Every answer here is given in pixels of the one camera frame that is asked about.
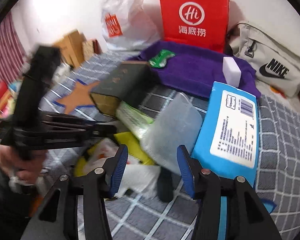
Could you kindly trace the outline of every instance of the white eraser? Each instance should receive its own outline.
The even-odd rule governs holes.
[[[234,61],[233,57],[223,58],[222,72],[226,78],[226,82],[228,85],[235,88],[239,87],[241,70],[238,67],[237,63]]]

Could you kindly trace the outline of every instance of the gray bedsheet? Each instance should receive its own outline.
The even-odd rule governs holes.
[[[72,73],[62,84],[46,94],[40,108],[63,112],[53,103],[69,94],[77,79],[85,83],[104,79],[126,54],[95,55]],[[155,118],[173,100],[176,91],[157,85],[139,106]],[[208,102],[189,96],[192,104],[205,117]],[[300,115],[275,100],[262,96],[259,100],[260,144],[255,188],[258,195],[274,201],[272,213],[283,239],[293,239],[300,230]],[[94,107],[80,107],[73,113],[90,120],[109,121]],[[45,166],[50,169],[51,182],[68,172],[76,162],[79,148],[50,150]],[[114,239],[185,240],[190,239],[197,214],[195,201],[185,193],[182,180],[174,176],[175,195],[170,203],[157,198],[145,199],[140,194],[106,201],[107,215]],[[82,198],[78,203],[79,238],[84,239]]]

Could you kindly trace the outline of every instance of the brown star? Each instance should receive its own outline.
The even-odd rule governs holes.
[[[83,85],[79,81],[77,81],[72,92],[69,95],[56,100],[56,102],[64,106],[65,114],[69,114],[74,109],[76,109],[77,106],[94,105],[89,96],[89,93],[90,90],[99,83],[100,81],[96,81],[89,85]]]

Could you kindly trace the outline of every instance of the pink curtain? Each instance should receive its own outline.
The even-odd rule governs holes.
[[[0,82],[11,83],[20,75],[24,55],[9,12],[0,24]]]

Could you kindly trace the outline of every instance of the metal screw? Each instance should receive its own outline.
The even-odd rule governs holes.
[[[69,177],[69,176],[68,176],[67,174],[63,174],[63,175],[60,176],[59,179],[60,179],[61,181],[65,181],[65,180],[68,179],[68,177]]]
[[[96,168],[96,169],[94,170],[94,173],[95,173],[95,174],[102,174],[103,172],[104,172],[103,168]]]
[[[202,169],[201,173],[204,175],[209,175],[211,173],[211,171],[209,169]]]
[[[246,181],[246,179],[242,176],[238,176],[237,177],[237,181],[241,182],[241,183],[244,183]]]

